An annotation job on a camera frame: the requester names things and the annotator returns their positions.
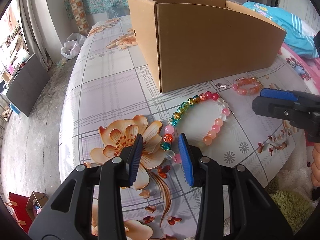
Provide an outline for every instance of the metal screw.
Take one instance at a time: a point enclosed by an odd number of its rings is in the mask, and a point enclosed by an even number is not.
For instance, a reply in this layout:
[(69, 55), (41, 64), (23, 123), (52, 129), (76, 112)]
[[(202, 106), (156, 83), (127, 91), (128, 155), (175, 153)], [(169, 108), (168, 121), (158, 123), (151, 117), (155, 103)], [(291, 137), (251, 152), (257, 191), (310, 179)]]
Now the metal screw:
[(83, 164), (80, 164), (76, 167), (76, 171), (84, 171), (85, 166)]
[(237, 171), (241, 171), (241, 172), (245, 171), (245, 167), (240, 164), (240, 165), (237, 166)]
[(210, 158), (208, 158), (207, 156), (203, 156), (203, 157), (200, 158), (200, 161), (202, 163), (208, 163), (210, 161)]
[(122, 161), (122, 159), (120, 158), (120, 157), (114, 157), (113, 159), (112, 159), (112, 162), (113, 163), (120, 163)]

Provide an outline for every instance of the orange bead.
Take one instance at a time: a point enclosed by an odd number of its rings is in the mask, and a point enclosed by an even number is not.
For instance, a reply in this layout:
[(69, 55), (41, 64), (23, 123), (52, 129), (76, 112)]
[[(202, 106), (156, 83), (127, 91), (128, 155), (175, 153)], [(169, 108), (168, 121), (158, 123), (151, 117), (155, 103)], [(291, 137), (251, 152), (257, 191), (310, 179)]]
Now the orange bead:
[(173, 136), (170, 133), (166, 133), (163, 136), (163, 141), (171, 143), (173, 141)]
[(214, 121), (214, 124), (218, 125), (218, 126), (222, 126), (223, 125), (223, 121), (220, 119), (220, 118), (217, 118), (215, 121)]
[(211, 137), (211, 139), (214, 139), (217, 136), (217, 133), (213, 130), (208, 132), (208, 136)]
[(205, 136), (205, 137), (203, 137), (203, 142), (204, 142), (205, 145), (208, 146), (208, 145), (210, 145), (212, 143), (212, 139), (209, 136)]

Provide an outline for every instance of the white curtain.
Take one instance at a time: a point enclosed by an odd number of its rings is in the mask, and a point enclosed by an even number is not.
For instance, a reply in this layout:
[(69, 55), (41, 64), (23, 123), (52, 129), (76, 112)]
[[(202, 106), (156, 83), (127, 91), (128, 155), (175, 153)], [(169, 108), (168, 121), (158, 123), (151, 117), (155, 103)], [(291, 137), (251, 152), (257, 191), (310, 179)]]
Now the white curtain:
[(33, 14), (31, 0), (18, 0), (18, 7), (20, 7), (20, 23), (28, 52), (30, 55), (35, 53), (44, 69), (48, 71), (47, 51)]

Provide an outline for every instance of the cardboard box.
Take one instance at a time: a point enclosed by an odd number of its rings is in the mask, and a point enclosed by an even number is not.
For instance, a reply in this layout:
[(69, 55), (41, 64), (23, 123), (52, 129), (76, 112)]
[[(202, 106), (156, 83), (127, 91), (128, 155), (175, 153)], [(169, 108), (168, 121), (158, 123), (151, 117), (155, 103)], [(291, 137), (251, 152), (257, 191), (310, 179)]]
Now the cardboard box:
[(226, 0), (128, 0), (132, 27), (161, 93), (270, 67), (283, 28)]
[(31, 193), (31, 196), (26, 205), (26, 211), (32, 221), (36, 218), (36, 211), (33, 208), (33, 204), (36, 202), (39, 207), (43, 208), (47, 201), (48, 197), (45, 193), (40, 193), (36, 191), (33, 191)]

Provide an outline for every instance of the green fluffy fabric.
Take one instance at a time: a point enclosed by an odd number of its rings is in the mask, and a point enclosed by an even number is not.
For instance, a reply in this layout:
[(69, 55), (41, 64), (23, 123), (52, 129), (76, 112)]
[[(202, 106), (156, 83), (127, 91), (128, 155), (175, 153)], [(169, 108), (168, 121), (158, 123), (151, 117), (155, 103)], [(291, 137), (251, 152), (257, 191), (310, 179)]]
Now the green fluffy fabric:
[(296, 233), (310, 217), (313, 208), (310, 202), (296, 192), (277, 191), (271, 195), (287, 222)]

